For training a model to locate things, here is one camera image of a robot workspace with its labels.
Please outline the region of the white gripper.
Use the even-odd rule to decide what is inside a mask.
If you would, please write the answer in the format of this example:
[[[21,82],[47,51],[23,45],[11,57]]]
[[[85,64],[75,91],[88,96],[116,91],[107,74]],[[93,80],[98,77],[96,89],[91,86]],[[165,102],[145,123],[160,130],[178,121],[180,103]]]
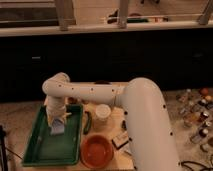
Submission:
[[[53,121],[56,119],[58,119],[63,124],[65,124],[67,122],[67,117],[71,115],[71,112],[67,111],[66,106],[61,106],[61,107],[47,106],[46,114],[47,114],[48,126],[51,127],[53,124]]]

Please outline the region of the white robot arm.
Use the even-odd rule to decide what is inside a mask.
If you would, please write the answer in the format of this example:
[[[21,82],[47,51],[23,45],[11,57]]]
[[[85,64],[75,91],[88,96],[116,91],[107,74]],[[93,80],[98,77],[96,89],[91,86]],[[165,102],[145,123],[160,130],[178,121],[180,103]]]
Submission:
[[[152,80],[139,77],[125,85],[71,83],[61,72],[45,80],[42,90],[53,110],[64,97],[122,108],[135,169],[181,171],[165,100]]]

